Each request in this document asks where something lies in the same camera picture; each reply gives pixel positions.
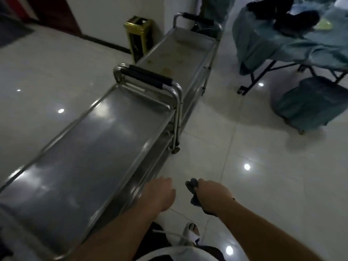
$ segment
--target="hand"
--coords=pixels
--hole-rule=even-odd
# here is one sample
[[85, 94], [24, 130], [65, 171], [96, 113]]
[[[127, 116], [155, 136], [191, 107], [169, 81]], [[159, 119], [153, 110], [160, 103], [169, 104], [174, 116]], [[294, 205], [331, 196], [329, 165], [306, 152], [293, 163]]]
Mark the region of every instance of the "hand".
[[160, 177], [145, 184], [138, 205], [158, 215], [173, 205], [175, 196], [176, 191], [172, 188], [172, 178]]
[[194, 188], [202, 208], [217, 215], [217, 211], [224, 207], [226, 199], [232, 199], [232, 194], [224, 185], [211, 180], [198, 180], [198, 187]]

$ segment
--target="trolley handle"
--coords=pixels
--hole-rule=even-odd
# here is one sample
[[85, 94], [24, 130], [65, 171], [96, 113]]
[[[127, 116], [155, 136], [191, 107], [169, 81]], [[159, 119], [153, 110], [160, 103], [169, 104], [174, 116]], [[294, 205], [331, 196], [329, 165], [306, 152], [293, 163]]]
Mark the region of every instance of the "trolley handle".
[[190, 19], [192, 21], [203, 23], [203, 24], [208, 25], [208, 26], [213, 26], [215, 24], [214, 20], [211, 20], [211, 19], [208, 19], [208, 18], [205, 18], [202, 16], [197, 16], [197, 15], [192, 14], [192, 13], [184, 12], [184, 13], [182, 13], [182, 17], [186, 18], [186, 19]]
[[135, 78], [135, 79], [142, 81], [148, 85], [154, 86], [157, 89], [160, 89], [160, 90], [163, 89], [163, 83], [161, 81], [158, 81], [158, 80], [155, 80], [154, 78], [145, 76], [145, 75], [138, 73], [137, 71], [134, 71], [130, 68], [121, 68], [120, 72], [126, 76]]
[[137, 67], [137, 66], [134, 66], [134, 65], [129, 65], [128, 67], [129, 69], [131, 70], [134, 70], [142, 75], [145, 75], [145, 76], [148, 76], [150, 78], [153, 78], [157, 81], [160, 81], [161, 83], [167, 85], [167, 86], [172, 86], [172, 83], [173, 83], [173, 79], [172, 78], [168, 78], [168, 77], [165, 77], [163, 75], [160, 75], [160, 74], [157, 74], [157, 73], [154, 73], [152, 71], [148, 71], [148, 70], [144, 70], [140, 67]]

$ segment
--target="gold trash bin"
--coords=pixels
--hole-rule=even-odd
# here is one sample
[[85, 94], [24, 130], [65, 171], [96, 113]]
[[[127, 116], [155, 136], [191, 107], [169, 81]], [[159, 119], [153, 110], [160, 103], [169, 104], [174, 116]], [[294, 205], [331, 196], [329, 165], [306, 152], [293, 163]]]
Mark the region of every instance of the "gold trash bin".
[[136, 63], [154, 45], [152, 40], [152, 20], [133, 16], [125, 24], [130, 51]]

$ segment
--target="person's right hand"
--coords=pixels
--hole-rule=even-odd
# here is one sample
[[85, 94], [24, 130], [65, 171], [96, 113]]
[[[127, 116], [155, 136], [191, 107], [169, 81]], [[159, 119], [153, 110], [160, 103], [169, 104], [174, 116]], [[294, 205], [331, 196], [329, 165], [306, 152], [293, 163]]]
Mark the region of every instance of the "person's right hand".
[[223, 206], [226, 199], [232, 199], [232, 194], [224, 185], [211, 180], [198, 180], [198, 187], [195, 187], [197, 197], [202, 208], [216, 214]]

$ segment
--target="gurney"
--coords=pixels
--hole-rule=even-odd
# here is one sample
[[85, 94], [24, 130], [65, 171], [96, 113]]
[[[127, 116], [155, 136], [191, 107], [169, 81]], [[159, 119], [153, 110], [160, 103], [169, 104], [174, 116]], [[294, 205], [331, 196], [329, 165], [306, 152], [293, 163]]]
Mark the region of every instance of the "gurney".
[[1, 239], [16, 260], [57, 260], [126, 210], [156, 176], [205, 92], [219, 40], [176, 26], [0, 187]]
[[[339, 83], [348, 73], [348, 17], [346, 11], [338, 9], [332, 3], [303, 1], [319, 11], [322, 18], [332, 25], [331, 30], [314, 30], [302, 39], [282, 35], [273, 28], [272, 21], [257, 20], [252, 12], [242, 8], [233, 24], [233, 38], [237, 47], [240, 64], [239, 73], [251, 77], [249, 87], [241, 86], [238, 94], [247, 92], [268, 72], [285, 67], [299, 65], [298, 71], [309, 69], [316, 75], [313, 66], [328, 69]], [[257, 70], [267, 59], [272, 62], [258, 76]], [[292, 62], [273, 67], [277, 61]]]

